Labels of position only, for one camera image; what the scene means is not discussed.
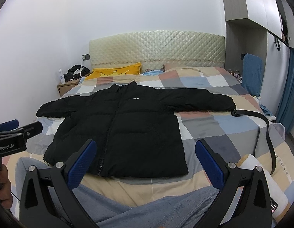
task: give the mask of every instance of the nightstand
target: nightstand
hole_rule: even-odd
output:
[[[57,85],[59,95],[62,96],[65,93],[69,92],[73,87],[76,87],[78,85],[80,79],[81,78],[79,78],[77,80],[68,81],[65,84]]]

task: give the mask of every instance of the hand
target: hand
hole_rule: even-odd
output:
[[[13,204],[13,196],[11,194],[11,182],[8,179],[8,169],[3,164],[2,170],[0,171],[0,183],[3,184],[2,189],[0,190],[0,200],[4,208],[9,209]]]

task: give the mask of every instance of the yellow crown pillow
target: yellow crown pillow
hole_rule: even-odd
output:
[[[136,63],[133,65],[121,67],[121,68],[112,68],[112,69],[93,69],[92,73],[85,78],[86,80],[94,79],[98,77],[113,77],[125,74],[140,74],[141,63]]]

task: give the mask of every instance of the silver bolt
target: silver bolt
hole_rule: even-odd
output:
[[[64,166],[64,163],[63,163],[63,162],[57,162],[57,163],[55,164],[55,166],[56,166],[57,168],[61,168],[61,167]]]
[[[31,166],[29,167],[29,171],[33,171],[33,170],[35,170],[35,166],[34,166],[34,165],[31,165]]]
[[[234,169],[236,167],[236,165],[234,163],[232,163],[232,162],[229,162],[228,167],[231,168],[231,169]]]
[[[259,171],[259,172],[263,171],[262,167],[259,166],[259,165],[256,167],[256,170]]]

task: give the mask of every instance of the white cabinet door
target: white cabinet door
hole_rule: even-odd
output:
[[[267,58],[260,100],[275,115],[286,83],[289,48],[280,42],[281,50],[278,51],[274,36],[268,33],[267,38]]]
[[[248,19],[282,38],[279,10],[276,0],[246,0]]]
[[[286,16],[286,23],[287,23],[287,30],[288,30],[288,38],[289,40],[289,47],[294,48],[294,14],[292,12],[291,7],[288,5],[286,0],[281,0]]]

